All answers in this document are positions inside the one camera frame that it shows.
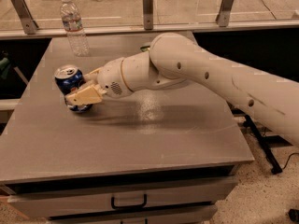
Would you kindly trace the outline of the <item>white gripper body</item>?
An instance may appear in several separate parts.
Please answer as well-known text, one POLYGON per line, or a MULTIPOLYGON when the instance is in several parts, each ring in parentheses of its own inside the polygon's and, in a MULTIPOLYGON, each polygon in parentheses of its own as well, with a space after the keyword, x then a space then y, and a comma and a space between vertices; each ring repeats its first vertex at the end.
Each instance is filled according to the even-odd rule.
POLYGON ((102 89, 106 91, 106 95, 111 98, 122 98, 130 96, 133 92, 125 84, 122 75, 122 62, 124 58, 113 60, 101 67, 97 82, 102 89))

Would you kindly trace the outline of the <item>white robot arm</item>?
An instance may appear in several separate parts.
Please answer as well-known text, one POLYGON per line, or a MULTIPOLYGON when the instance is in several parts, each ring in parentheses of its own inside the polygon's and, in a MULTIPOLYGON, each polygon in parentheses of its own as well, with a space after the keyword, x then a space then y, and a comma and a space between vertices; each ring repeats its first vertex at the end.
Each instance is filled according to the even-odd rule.
POLYGON ((126 97, 194 81, 299 145, 299 83, 214 55, 175 33, 156 36, 148 51, 111 61, 84 76, 65 96, 71 105, 100 103, 105 95, 126 97))

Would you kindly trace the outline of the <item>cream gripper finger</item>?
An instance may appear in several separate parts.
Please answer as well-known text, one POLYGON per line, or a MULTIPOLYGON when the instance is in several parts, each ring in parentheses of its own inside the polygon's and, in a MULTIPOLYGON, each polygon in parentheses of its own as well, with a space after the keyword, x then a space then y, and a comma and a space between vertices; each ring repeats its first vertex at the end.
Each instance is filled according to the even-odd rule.
POLYGON ((83 76, 85 81, 86 82, 91 81, 91 80, 97 81, 98 74, 100 73, 101 70, 102 70, 102 68, 99 67, 99 68, 96 68, 96 69, 92 70, 90 73, 85 74, 83 76))
POLYGON ((67 94, 65 100, 71 105, 92 105, 101 103, 106 93, 98 83, 90 80, 67 94))

